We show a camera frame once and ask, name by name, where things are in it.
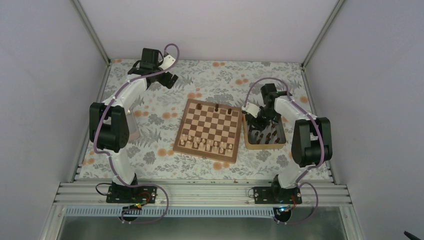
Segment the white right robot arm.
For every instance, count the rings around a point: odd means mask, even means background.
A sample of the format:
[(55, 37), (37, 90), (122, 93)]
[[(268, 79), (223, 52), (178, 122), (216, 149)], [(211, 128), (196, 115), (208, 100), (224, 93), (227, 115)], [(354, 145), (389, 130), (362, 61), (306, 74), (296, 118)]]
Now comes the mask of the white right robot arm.
[(326, 117), (317, 117), (306, 111), (291, 97), (288, 89), (278, 91), (275, 84), (261, 87), (263, 105), (247, 100), (242, 105), (246, 123), (253, 130), (262, 132), (284, 117), (293, 127), (291, 154), (294, 164), (276, 175), (277, 186), (271, 189), (271, 198), (278, 204), (290, 197), (290, 190), (311, 170), (321, 167), (333, 155), (331, 123)]

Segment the wooden chessboard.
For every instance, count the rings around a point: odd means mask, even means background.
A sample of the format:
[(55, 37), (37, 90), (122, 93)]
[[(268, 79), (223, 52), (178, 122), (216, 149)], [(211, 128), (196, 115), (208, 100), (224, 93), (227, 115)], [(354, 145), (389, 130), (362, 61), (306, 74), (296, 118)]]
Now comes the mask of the wooden chessboard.
[[(229, 164), (237, 161), (240, 136), (242, 132), (242, 110), (225, 104), (188, 99), (181, 123), (173, 144), (173, 151), (190, 156), (202, 157)], [(180, 135), (192, 136), (192, 148), (180, 145)], [(212, 152), (214, 142), (218, 142), (219, 152)], [(233, 145), (232, 157), (226, 156), (226, 146)]]

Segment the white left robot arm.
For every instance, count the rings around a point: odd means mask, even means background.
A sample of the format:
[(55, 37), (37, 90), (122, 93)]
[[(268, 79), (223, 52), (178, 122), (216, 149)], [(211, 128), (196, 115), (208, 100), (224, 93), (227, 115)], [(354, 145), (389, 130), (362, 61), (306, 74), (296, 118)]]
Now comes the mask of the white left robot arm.
[(153, 83), (170, 89), (178, 77), (170, 73), (180, 59), (180, 51), (172, 56), (163, 51), (144, 48), (141, 58), (128, 71), (123, 84), (103, 102), (89, 107), (89, 139), (96, 154), (106, 155), (113, 173), (112, 181), (122, 185), (119, 196), (131, 203), (139, 197), (137, 177), (126, 152), (130, 130), (127, 112), (134, 101)]

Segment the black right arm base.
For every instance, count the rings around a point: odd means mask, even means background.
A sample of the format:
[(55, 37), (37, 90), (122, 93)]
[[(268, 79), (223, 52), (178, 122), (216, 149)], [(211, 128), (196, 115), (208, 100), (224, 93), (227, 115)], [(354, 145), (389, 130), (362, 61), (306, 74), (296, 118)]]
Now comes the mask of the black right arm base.
[(302, 195), (298, 187), (295, 188), (280, 188), (271, 186), (256, 186), (253, 187), (253, 199), (255, 204), (302, 204)]

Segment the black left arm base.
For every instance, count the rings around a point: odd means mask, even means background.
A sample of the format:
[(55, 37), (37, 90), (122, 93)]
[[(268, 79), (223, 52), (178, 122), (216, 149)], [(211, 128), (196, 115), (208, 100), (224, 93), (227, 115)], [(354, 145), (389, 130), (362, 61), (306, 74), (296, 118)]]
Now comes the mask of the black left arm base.
[(156, 195), (157, 187), (155, 186), (127, 187), (113, 183), (108, 188), (106, 202), (119, 204), (154, 204)]

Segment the aluminium rail frame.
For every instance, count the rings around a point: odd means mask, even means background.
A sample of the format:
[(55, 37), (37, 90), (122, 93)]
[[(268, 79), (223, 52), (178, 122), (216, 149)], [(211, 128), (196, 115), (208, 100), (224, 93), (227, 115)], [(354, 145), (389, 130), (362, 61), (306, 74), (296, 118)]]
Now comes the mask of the aluminium rail frame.
[[(54, 197), (56, 205), (106, 205), (107, 186), (99, 186), (99, 181), (75, 181), (61, 183)], [(251, 198), (255, 186), (269, 186), (267, 180), (259, 181), (159, 181), (164, 190), (158, 190), (156, 206), (165, 206), (168, 195), (171, 207), (252, 207)], [(312, 181), (300, 189), (303, 207), (314, 206), (316, 200), (321, 207), (341, 207), (352, 205), (346, 185), (331, 181)]]

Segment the floral table mat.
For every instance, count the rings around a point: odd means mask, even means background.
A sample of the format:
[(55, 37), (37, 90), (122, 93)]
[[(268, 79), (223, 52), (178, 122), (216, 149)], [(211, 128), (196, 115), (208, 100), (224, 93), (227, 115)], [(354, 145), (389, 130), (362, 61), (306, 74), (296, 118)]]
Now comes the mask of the floral table mat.
[(183, 116), (189, 99), (241, 107), (248, 99), (261, 105), (260, 88), (274, 83), (278, 90), (288, 85), (293, 99), (305, 110), (309, 102), (298, 63), (197, 61), (180, 60), (171, 72), (178, 79), (172, 88), (153, 83), (135, 96), (131, 110), (139, 129), (139, 138), (126, 145), (130, 169), (139, 178), (148, 180), (270, 180), (295, 165), (291, 153), (293, 128), (283, 122), (286, 143), (281, 149), (250, 150), (244, 138), (236, 142), (236, 128), (225, 118), (215, 119), (210, 113), (191, 114), (192, 123), (207, 135), (214, 135), (216, 144), (228, 141), (235, 163), (178, 153), (180, 126), (188, 127)]

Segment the yellow metal tin box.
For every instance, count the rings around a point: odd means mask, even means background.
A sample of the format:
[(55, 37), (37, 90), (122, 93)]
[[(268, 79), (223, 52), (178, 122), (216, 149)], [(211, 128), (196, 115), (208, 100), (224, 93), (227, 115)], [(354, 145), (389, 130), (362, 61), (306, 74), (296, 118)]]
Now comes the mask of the yellow metal tin box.
[(245, 147), (248, 150), (278, 150), (287, 143), (283, 118), (278, 122), (270, 121), (264, 130), (255, 130), (248, 124), (246, 116), (242, 117)]

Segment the metal tin under left arm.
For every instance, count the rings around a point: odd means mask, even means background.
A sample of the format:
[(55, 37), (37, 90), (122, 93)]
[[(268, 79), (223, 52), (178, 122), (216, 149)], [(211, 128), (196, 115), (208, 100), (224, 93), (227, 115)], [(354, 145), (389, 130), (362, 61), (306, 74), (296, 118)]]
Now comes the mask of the metal tin under left arm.
[(141, 133), (135, 118), (135, 114), (131, 109), (126, 112), (126, 120), (129, 130), (128, 142), (135, 141), (141, 136)]

